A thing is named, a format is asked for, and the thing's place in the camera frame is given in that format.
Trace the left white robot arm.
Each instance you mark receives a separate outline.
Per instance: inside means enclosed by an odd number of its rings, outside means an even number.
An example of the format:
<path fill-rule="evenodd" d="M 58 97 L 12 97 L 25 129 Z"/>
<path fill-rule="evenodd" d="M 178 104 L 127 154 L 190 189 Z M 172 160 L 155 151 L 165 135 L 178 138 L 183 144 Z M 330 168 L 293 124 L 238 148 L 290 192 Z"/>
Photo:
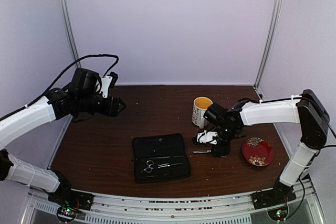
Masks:
<path fill-rule="evenodd" d="M 64 205 L 71 205 L 76 197 L 70 183 L 59 172 L 42 169 L 23 162 L 8 153 L 6 146 L 31 130 L 68 115 L 77 117 L 84 112 L 115 117 L 126 104 L 109 95 L 118 75 L 111 72 L 103 77 L 95 71 L 78 68 L 69 84 L 45 91 L 41 98 L 1 120 L 1 180 L 12 180 L 29 187 L 54 193 Z"/>

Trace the silver straight hair scissors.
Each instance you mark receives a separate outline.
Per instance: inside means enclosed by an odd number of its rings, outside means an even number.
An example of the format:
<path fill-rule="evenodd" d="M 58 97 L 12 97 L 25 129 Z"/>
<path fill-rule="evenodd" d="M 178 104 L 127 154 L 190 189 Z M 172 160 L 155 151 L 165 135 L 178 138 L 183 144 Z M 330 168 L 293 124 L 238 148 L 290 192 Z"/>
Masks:
<path fill-rule="evenodd" d="M 183 165 L 183 162 L 156 164 L 154 161 L 148 160 L 145 162 L 145 168 L 141 170 L 141 173 L 150 174 L 155 169 L 170 168 L 170 167 L 179 166 L 179 165 Z"/>

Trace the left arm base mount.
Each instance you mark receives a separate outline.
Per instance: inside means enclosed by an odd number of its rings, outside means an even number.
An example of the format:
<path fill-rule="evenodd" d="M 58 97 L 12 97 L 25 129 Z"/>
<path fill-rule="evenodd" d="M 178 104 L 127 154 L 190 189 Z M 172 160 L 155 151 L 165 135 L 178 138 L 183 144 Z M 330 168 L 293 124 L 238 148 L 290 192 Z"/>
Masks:
<path fill-rule="evenodd" d="M 71 183 L 65 178 L 60 179 L 55 192 L 47 193 L 47 195 L 49 201 L 74 210 L 90 210 L 94 198 L 91 193 L 73 190 Z"/>

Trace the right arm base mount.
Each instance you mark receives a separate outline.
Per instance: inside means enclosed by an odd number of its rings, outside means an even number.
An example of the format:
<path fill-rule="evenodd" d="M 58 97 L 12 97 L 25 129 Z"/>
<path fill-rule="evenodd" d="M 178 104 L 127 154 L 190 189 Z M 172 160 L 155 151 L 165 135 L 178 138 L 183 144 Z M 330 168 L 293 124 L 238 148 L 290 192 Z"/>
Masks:
<path fill-rule="evenodd" d="M 262 209 L 283 205 L 287 201 L 295 200 L 296 194 L 294 193 L 293 186 L 287 186 L 276 181 L 273 188 L 252 193 L 251 199 L 255 209 Z"/>

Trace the silver thinning scissors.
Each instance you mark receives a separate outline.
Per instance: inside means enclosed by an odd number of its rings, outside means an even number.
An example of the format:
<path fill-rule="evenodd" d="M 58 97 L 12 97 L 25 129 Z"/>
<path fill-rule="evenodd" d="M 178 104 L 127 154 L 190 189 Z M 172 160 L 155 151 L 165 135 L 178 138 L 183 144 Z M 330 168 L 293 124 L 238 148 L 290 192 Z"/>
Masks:
<path fill-rule="evenodd" d="M 211 152 L 212 150 L 197 150 L 197 151 L 193 151 L 193 154 L 207 154 Z"/>

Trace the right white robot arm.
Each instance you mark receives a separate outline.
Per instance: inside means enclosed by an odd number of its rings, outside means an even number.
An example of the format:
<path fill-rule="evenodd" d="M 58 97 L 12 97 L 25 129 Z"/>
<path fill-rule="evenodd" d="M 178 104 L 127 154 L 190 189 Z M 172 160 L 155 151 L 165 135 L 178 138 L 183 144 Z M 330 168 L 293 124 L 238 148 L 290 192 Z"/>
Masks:
<path fill-rule="evenodd" d="M 277 179 L 279 185 L 269 192 L 269 199 L 274 204 L 281 203 L 289 196 L 289 187 L 309 167 L 309 162 L 314 160 L 316 153 L 324 148 L 328 133 L 333 132 L 328 112 L 310 89 L 303 90 L 299 95 L 275 100 L 243 98 L 229 109 L 214 103 L 205 111 L 203 118 L 213 127 L 198 133 L 195 141 L 212 145 L 212 154 L 215 157 L 229 154 L 231 141 L 246 126 L 300 126 L 300 141 Z"/>

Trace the black zippered tool case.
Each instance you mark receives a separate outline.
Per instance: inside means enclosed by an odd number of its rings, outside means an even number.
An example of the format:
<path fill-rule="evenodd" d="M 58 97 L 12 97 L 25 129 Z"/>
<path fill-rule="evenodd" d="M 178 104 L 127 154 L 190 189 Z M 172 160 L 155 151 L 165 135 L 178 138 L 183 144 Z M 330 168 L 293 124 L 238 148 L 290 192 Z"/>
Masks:
<path fill-rule="evenodd" d="M 191 166 L 186 154 L 184 139 L 180 133 L 137 137 L 132 141 L 134 180 L 137 184 L 156 183 L 168 180 L 188 178 L 191 175 Z M 141 173 L 145 162 L 154 161 L 156 164 L 183 162 L 183 165 L 170 168 L 155 169 L 152 173 Z"/>

